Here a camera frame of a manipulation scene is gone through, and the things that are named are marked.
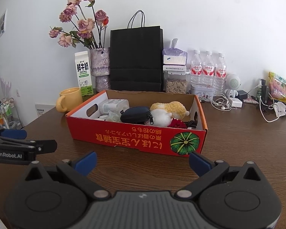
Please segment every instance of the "green pumpkin print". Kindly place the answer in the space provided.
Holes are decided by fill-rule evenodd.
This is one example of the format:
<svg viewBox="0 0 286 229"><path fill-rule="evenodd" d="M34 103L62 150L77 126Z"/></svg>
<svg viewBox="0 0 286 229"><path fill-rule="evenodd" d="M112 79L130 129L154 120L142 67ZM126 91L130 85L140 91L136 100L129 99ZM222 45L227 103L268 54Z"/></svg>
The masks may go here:
<svg viewBox="0 0 286 229"><path fill-rule="evenodd" d="M186 131L176 134L170 140L170 148L179 155L188 155L198 149L199 142L196 134Z"/></svg>

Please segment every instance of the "small bottle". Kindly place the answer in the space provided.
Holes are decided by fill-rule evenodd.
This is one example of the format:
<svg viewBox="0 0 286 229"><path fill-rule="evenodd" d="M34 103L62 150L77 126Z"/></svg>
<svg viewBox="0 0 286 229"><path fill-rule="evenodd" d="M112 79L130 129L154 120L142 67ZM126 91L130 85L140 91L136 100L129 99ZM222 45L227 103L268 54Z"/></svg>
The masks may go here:
<svg viewBox="0 0 286 229"><path fill-rule="evenodd" d="M216 73L214 77L214 92L222 93L223 92L223 84L226 79L227 73L227 65L224 60L224 55L222 53L218 53L218 63L216 66Z"/></svg>
<svg viewBox="0 0 286 229"><path fill-rule="evenodd" d="M256 91L256 98L259 100L261 95L262 95L262 80L259 80L257 91Z"/></svg>
<svg viewBox="0 0 286 229"><path fill-rule="evenodd" d="M194 50L193 59L191 64L191 83L200 84L202 75L202 60L200 57L200 50Z"/></svg>
<svg viewBox="0 0 286 229"><path fill-rule="evenodd" d="M212 52L206 52L206 58L203 62L202 83L212 86L215 72L215 65L212 60Z"/></svg>

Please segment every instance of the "blue gripper pad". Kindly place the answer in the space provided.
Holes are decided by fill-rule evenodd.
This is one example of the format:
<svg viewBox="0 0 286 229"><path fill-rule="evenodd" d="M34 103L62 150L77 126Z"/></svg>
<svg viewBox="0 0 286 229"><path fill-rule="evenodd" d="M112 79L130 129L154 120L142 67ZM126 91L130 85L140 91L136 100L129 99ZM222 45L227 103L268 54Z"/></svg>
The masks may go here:
<svg viewBox="0 0 286 229"><path fill-rule="evenodd" d="M27 132L25 130L5 129L1 132L1 136L11 139L25 139Z"/></svg>
<svg viewBox="0 0 286 229"><path fill-rule="evenodd" d="M83 176L87 176L96 166L97 155L93 151L73 164L73 168Z"/></svg>
<svg viewBox="0 0 286 229"><path fill-rule="evenodd" d="M201 157L200 154L191 153L189 156L189 165L191 169L199 176L203 176L205 173L210 171L213 166L210 162L206 161Z"/></svg>

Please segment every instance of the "black zipper pouch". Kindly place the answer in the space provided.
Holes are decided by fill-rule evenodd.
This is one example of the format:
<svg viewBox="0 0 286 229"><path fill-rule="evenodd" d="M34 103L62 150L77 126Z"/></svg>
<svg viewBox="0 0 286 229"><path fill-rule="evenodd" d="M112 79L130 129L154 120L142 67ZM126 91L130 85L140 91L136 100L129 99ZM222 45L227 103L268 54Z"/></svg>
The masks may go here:
<svg viewBox="0 0 286 229"><path fill-rule="evenodd" d="M124 123L141 124L150 120L153 125L153 116L150 113L149 107L131 107L121 115L121 121Z"/></svg>

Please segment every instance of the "milk carton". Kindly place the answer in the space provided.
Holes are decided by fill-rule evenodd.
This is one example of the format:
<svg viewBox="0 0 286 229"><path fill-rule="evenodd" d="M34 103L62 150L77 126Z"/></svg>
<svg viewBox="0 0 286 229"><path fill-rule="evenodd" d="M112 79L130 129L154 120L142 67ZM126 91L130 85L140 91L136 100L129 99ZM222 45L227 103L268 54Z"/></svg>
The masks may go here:
<svg viewBox="0 0 286 229"><path fill-rule="evenodd" d="M88 51L75 53L75 67L82 96L93 95Z"/></svg>

